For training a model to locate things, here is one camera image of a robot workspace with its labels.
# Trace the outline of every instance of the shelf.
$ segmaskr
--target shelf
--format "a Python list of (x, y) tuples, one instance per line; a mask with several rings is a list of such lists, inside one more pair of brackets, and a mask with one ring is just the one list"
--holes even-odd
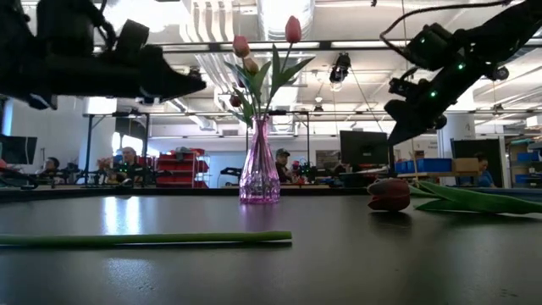
[(415, 178), (415, 177), (478, 177), (479, 172), (465, 172), (465, 173), (410, 173), (410, 174), (398, 174), (397, 178)]

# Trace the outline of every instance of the cable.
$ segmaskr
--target cable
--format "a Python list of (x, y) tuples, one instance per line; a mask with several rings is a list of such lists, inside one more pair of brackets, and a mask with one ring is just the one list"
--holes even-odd
[(374, 121), (379, 126), (380, 132), (384, 132), (384, 129), (382, 129), (382, 126), (379, 123), (379, 119), (377, 119), (376, 115), (373, 112), (373, 109), (371, 108), (371, 105), (369, 105), (369, 101), (365, 97), (365, 93), (363, 93), (362, 86), (359, 84), (359, 81), (357, 81), (357, 76), (356, 76), (356, 73), (354, 73), (354, 69), (352, 67), (350, 67), (350, 69), (352, 70), (352, 75), (354, 75), (354, 80), (356, 80), (356, 84), (357, 84), (357, 87), (359, 88), (359, 92), (362, 93), (363, 101), (367, 104), (367, 108), (369, 112), (371, 113), (371, 115), (373, 116)]
[(431, 7), (431, 8), (420, 8), (413, 10), (412, 12), (408, 12), (406, 14), (403, 14), (401, 17), (399, 17), (396, 21), (394, 21), (390, 27), (388, 27), (385, 31), (380, 33), (380, 40), (386, 44), (391, 50), (395, 51), (399, 55), (401, 55), (404, 58), (411, 58), (410, 54), (407, 54), (403, 51), (403, 48), (398, 47), (391, 43), (385, 36), (390, 33), (401, 21), (404, 19), (414, 15), (414, 14), (421, 14), (421, 13), (427, 13), (427, 12), (436, 12), (440, 10), (447, 10), (447, 9), (460, 9), (460, 8), (490, 8), (494, 6), (499, 5), (508, 5), (510, 4), (510, 0), (500, 0), (500, 1), (494, 1), (490, 3), (470, 3), (470, 4), (453, 4), (453, 5), (443, 5), (439, 7)]
[[(26, 186), (21, 186), (12, 182), (10, 180), (22, 179), (26, 180)], [(39, 185), (36, 180), (30, 178), (28, 175), (23, 175), (17, 171), (11, 169), (0, 169), (0, 183), (6, 186), (19, 187), (21, 190), (35, 190)]]

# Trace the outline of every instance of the person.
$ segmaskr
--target person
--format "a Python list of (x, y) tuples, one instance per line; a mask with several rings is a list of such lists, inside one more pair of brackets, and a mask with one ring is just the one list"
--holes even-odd
[(132, 179), (134, 182), (141, 181), (143, 173), (143, 167), (136, 162), (137, 153), (133, 147), (124, 147), (122, 149), (122, 163), (114, 164), (112, 169), (108, 172), (108, 179), (117, 182), (123, 182), (127, 178)]
[(58, 168), (60, 167), (60, 162), (55, 157), (49, 157), (47, 160), (45, 160), (45, 163), (39, 169), (36, 171), (36, 175), (50, 175), (50, 174), (56, 174), (58, 172)]
[(277, 166), (277, 173), (279, 174), (280, 183), (292, 182), (292, 173), (286, 168), (288, 164), (288, 157), (290, 153), (284, 148), (280, 148), (276, 153), (275, 165)]
[[(477, 152), (474, 154), (474, 157), (478, 159), (478, 172), (480, 173), (480, 176), (478, 177), (478, 184), (479, 187), (493, 187), (496, 188), (495, 183), (493, 181), (493, 177), (491, 176), (491, 173), (488, 171), (488, 158), (485, 156), (483, 152)], [(470, 178), (465, 177), (466, 179), (462, 179), (462, 185), (463, 186), (469, 186), (470, 185)]]

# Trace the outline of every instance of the table surface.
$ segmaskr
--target table surface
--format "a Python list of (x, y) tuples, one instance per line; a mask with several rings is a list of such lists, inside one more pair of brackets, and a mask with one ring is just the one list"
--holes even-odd
[(375, 213), (368, 197), (0, 205), (4, 234), (291, 230), (291, 245), (0, 248), (0, 304), (540, 304), (542, 219)]

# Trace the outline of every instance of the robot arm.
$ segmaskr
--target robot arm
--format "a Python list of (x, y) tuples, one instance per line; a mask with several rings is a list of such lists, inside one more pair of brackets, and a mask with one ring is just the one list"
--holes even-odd
[(384, 107), (396, 121), (390, 145), (444, 127), (443, 113), (481, 76), (505, 80), (508, 71), (500, 63), (525, 45), (540, 26), (542, 2), (538, 0), (526, 0), (481, 26), (453, 34), (438, 24), (426, 25), (404, 50), (396, 51), (420, 68), (440, 71), (431, 81), (415, 84), (403, 77), (390, 82), (390, 93), (405, 98)]
[[(144, 25), (128, 20), (117, 39), (91, 0), (41, 0), (36, 18), (34, 36), (20, 0), (0, 0), (0, 94), (33, 108), (55, 109), (59, 95), (164, 102), (206, 87), (172, 70)], [(94, 53), (93, 28), (105, 52)]]

